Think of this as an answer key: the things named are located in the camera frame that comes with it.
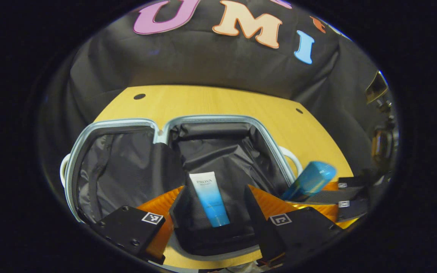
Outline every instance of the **white suitcase handle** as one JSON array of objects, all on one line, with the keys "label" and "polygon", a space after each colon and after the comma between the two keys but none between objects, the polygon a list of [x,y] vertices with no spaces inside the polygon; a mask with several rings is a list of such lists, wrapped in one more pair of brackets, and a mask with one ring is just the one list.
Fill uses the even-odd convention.
[{"label": "white suitcase handle", "polygon": [[289,157],[293,161],[294,165],[296,166],[296,170],[298,171],[298,176],[300,176],[300,174],[303,172],[303,166],[301,165],[298,158],[290,150],[284,147],[279,146],[279,150],[281,150],[285,157]]},{"label": "white suitcase handle", "polygon": [[60,164],[60,181],[62,181],[64,190],[65,190],[65,169],[69,160],[70,160],[70,154],[67,154],[62,160],[62,164]]}]

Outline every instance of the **suitcase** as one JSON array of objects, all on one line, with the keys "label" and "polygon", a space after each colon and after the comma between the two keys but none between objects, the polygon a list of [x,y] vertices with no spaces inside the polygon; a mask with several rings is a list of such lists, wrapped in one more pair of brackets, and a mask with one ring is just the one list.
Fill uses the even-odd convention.
[{"label": "suitcase", "polygon": [[[186,215],[174,217],[168,245],[195,259],[227,259],[259,249],[244,188],[250,184],[280,196],[295,180],[285,155],[300,173],[298,159],[250,116],[181,116],[162,130],[150,119],[117,119],[87,126],[63,159],[60,176],[71,212],[84,223],[189,185],[193,197]],[[230,220],[216,228],[189,178],[209,171],[215,172]]]}]

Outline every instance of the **blue bottle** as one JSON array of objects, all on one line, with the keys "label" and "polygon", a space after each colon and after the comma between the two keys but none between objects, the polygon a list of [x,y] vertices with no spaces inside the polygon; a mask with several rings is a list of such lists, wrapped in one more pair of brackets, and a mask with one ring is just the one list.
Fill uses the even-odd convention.
[{"label": "blue bottle", "polygon": [[303,202],[320,192],[335,175],[336,169],[333,166],[320,161],[311,161],[281,199]]}]

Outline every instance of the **orange letter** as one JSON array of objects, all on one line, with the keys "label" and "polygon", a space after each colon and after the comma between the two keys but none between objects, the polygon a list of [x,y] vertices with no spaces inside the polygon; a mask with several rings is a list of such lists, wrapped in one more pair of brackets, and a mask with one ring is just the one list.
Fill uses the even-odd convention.
[{"label": "orange letter", "polygon": [[250,10],[241,3],[227,0],[222,0],[220,3],[225,6],[225,11],[220,25],[212,28],[214,32],[237,36],[239,31],[236,29],[236,22],[239,22],[246,38],[251,38],[257,31],[261,30],[260,34],[255,37],[256,41],[274,49],[279,48],[277,39],[279,25],[283,23],[281,20],[267,13],[254,18]]},{"label": "orange letter", "polygon": [[325,26],[316,18],[313,18],[310,16],[311,19],[313,19],[313,24],[314,26],[316,26],[317,29],[319,29],[319,31],[321,31],[322,33],[326,33],[325,31]]}]

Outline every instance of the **letter u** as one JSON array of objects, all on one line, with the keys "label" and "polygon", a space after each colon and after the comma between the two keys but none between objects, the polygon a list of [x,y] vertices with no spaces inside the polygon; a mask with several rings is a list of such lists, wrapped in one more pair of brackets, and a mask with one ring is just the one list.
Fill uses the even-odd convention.
[{"label": "letter u", "polygon": [[154,19],[160,8],[169,3],[163,1],[145,7],[139,11],[139,16],[134,23],[134,32],[138,34],[155,34],[177,29],[186,24],[193,16],[200,0],[180,0],[182,5],[173,19],[165,22],[156,22]]}]

